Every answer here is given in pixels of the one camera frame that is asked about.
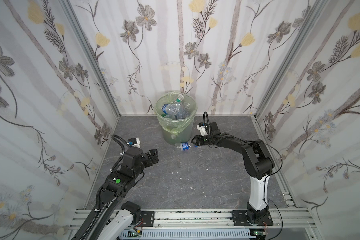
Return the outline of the clear bottle green ring grey cap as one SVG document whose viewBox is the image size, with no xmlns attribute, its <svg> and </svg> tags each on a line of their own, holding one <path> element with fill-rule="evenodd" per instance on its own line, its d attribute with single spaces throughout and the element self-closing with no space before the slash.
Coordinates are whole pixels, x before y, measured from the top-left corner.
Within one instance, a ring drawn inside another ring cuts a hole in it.
<svg viewBox="0 0 360 240">
<path fill-rule="evenodd" d="M 184 104 L 183 104 L 183 100 L 184 100 L 185 96 L 183 94 L 178 94 L 176 100 L 173 102 L 173 104 L 177 105 L 179 108 L 183 108 Z"/>
</svg>

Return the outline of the clear bottle blue label bottom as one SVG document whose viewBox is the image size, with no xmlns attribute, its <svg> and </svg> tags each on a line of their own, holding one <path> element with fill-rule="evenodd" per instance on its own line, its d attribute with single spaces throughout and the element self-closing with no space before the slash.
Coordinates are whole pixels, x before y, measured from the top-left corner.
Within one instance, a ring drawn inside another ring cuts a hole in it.
<svg viewBox="0 0 360 240">
<path fill-rule="evenodd" d="M 192 115 L 192 108 L 190 103 L 183 103 L 182 108 L 179 110 L 178 118 L 186 119 Z"/>
</svg>

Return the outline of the clear bottle blue label white cap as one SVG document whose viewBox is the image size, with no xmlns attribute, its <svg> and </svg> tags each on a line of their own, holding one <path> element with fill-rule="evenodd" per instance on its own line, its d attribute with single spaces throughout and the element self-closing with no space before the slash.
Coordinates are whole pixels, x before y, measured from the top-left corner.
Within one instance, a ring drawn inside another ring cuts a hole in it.
<svg viewBox="0 0 360 240">
<path fill-rule="evenodd" d="M 181 104 L 164 104 L 162 106 L 163 113 L 167 115 L 177 115 L 182 111 Z"/>
</svg>

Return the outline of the clear bottle blue cap pepsi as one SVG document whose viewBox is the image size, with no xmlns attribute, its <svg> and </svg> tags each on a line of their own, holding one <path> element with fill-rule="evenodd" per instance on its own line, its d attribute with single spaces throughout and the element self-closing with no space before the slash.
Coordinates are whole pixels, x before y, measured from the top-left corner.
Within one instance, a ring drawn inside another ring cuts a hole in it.
<svg viewBox="0 0 360 240">
<path fill-rule="evenodd" d="M 189 143 L 189 142 L 184 142 L 184 143 L 176 143 L 175 147 L 180 149 L 181 151 L 189 151 L 192 148 L 197 148 L 196 145 Z"/>
</svg>

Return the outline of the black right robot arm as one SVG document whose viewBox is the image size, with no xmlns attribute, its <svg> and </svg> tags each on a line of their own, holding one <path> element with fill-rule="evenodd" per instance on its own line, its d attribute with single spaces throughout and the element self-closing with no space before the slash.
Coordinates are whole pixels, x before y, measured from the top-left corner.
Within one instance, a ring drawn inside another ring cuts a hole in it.
<svg viewBox="0 0 360 240">
<path fill-rule="evenodd" d="M 250 198 L 247 211 L 240 217 L 233 214 L 236 225 L 272 226 L 273 220 L 267 202 L 269 177 L 275 162 L 266 144 L 262 140 L 246 141 L 231 134 L 221 133 L 216 122 L 210 122 L 207 112 L 203 113 L 203 122 L 197 126 L 200 134 L 191 142 L 196 146 L 226 148 L 242 155 L 245 170 L 251 177 Z"/>
</svg>

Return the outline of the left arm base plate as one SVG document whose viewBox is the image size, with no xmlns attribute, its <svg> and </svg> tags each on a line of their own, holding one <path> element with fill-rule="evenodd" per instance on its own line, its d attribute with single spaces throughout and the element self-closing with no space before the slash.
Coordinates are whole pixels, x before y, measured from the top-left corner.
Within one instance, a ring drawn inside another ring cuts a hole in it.
<svg viewBox="0 0 360 240">
<path fill-rule="evenodd" d="M 153 227 L 155 220 L 154 211 L 142 211 L 134 215 L 132 226 L 134 227 Z"/>
</svg>

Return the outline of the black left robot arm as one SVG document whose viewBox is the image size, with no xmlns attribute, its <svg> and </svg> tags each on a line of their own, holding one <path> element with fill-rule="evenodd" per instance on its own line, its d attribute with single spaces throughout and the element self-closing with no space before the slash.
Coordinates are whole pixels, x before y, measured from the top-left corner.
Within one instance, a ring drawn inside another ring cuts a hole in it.
<svg viewBox="0 0 360 240">
<path fill-rule="evenodd" d="M 110 217 L 128 191 L 138 183 L 138 176 L 145 175 L 144 169 L 159 162 L 158 150 L 144 153 L 137 138 L 126 141 L 118 135 L 111 135 L 111 139 L 121 147 L 121 155 L 98 189 L 95 205 L 73 240 L 115 240 L 125 228 L 140 220 L 141 208 L 130 202 L 122 209 L 127 212 L 127 224 L 122 226 L 118 220 L 110 221 Z"/>
</svg>

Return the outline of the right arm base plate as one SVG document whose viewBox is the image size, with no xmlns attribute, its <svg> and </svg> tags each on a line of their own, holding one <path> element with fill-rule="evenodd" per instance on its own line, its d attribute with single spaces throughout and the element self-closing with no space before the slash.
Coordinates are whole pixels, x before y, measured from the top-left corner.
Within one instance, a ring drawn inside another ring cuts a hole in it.
<svg viewBox="0 0 360 240">
<path fill-rule="evenodd" d="M 269 211 L 231 211 L 232 220 L 236 227 L 265 227 L 273 226 L 273 219 Z"/>
</svg>

